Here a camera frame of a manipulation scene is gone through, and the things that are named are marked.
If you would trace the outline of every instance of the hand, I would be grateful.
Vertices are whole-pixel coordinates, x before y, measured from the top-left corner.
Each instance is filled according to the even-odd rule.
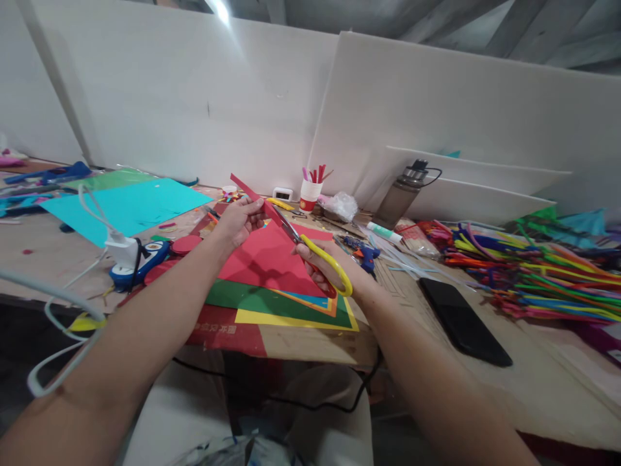
[[[213,232],[226,238],[233,247],[240,246],[250,233],[263,228],[263,220],[267,218],[261,210],[263,203],[262,198],[252,202],[249,197],[242,197],[226,208]]]
[[[351,282],[354,291],[356,288],[363,286],[361,282],[369,279],[370,275],[362,270],[360,264],[353,260],[350,255],[346,254],[345,251],[343,251],[335,243],[331,241],[319,241],[318,239],[314,239],[312,242],[330,254],[334,260],[339,263],[347,274],[347,277],[349,277],[349,281]],[[321,259],[317,254],[312,252],[306,244],[297,244],[291,251],[291,254],[298,254],[302,259],[317,266],[317,268],[321,270],[321,273],[318,273],[309,264],[305,263],[307,273],[312,278],[312,281],[317,283],[317,286],[321,288],[322,291],[328,290],[327,281],[330,281],[330,283],[332,283],[332,285],[336,288],[343,289],[343,283],[334,269],[325,260]]]

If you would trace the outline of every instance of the scissors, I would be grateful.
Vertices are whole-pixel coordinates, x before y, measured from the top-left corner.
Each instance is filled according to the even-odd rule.
[[[278,216],[282,220],[281,227],[283,228],[285,233],[287,233],[287,236],[289,238],[291,238],[291,240],[295,244],[298,244],[298,243],[306,244],[306,246],[308,246],[308,248],[311,251],[313,251],[315,254],[317,254],[319,257],[321,257],[323,260],[325,260],[334,269],[334,271],[337,273],[337,275],[338,275],[339,279],[341,280],[341,282],[343,283],[343,286],[344,286],[345,289],[339,290],[330,281],[328,281],[327,282],[328,291],[324,291],[325,295],[328,298],[334,299],[334,298],[336,298],[336,292],[338,291],[340,294],[342,294],[345,297],[346,296],[351,296],[353,288],[351,286],[351,282],[349,281],[349,277],[347,276],[347,274],[343,270],[343,267],[341,267],[340,264],[336,260],[334,260],[334,258],[330,254],[325,252],[319,246],[315,245],[315,243],[313,243],[306,235],[300,236],[298,234],[298,232],[296,232],[296,229],[293,227],[293,225],[291,225],[289,223],[289,220],[287,220],[287,218],[285,218],[285,216],[283,214],[278,212],[278,209],[274,209],[274,210],[276,211],[276,213],[278,214]],[[315,272],[319,272],[320,274],[323,275],[323,273],[321,272],[321,270],[319,270],[319,268],[317,268],[317,266],[315,266],[315,265],[313,265],[313,264],[311,264],[311,263],[309,263],[308,261],[305,261],[305,260],[304,260],[304,262],[309,264]]]

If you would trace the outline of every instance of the white foam board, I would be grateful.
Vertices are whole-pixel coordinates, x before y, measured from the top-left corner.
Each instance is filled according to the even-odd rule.
[[[616,76],[342,32],[311,164],[334,168],[327,194],[355,192],[371,155],[388,145],[461,150],[471,161],[573,171],[579,179],[585,168],[618,158],[619,126]],[[567,201],[583,197],[569,193]]]
[[[393,179],[384,180],[366,208],[377,210]],[[405,216],[416,220],[472,220],[502,225],[555,204],[525,194],[440,178],[420,191]]]
[[[444,178],[528,195],[535,194],[571,174],[571,172],[558,170],[455,159],[430,152],[391,146],[387,146],[384,151],[384,163],[386,164],[396,161],[412,162],[416,159],[427,160],[429,167],[441,169]],[[435,176],[435,173],[437,172],[430,171],[431,176]]]
[[[15,0],[0,1],[0,145],[72,164],[82,150]]]
[[[130,1],[23,3],[94,163],[299,191],[338,36]]]

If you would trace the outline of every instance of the scissor blade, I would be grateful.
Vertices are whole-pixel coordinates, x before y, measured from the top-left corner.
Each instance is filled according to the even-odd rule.
[[[276,211],[276,213],[282,220],[282,223],[280,224],[282,229],[285,231],[285,233],[287,233],[287,236],[291,238],[291,241],[293,241],[295,244],[298,244],[301,241],[301,239],[300,239],[300,235],[298,234],[298,232],[296,232],[296,229],[293,227],[293,225],[289,223],[289,220],[287,220],[287,218],[283,214],[278,212],[278,210],[276,209],[274,210]]]

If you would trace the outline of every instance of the pen holder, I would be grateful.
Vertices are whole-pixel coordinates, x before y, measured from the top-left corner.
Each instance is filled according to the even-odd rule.
[[[313,207],[319,199],[321,194],[321,187],[323,183],[312,183],[310,181],[302,180],[302,187],[300,189],[300,210],[304,212],[312,212]]]

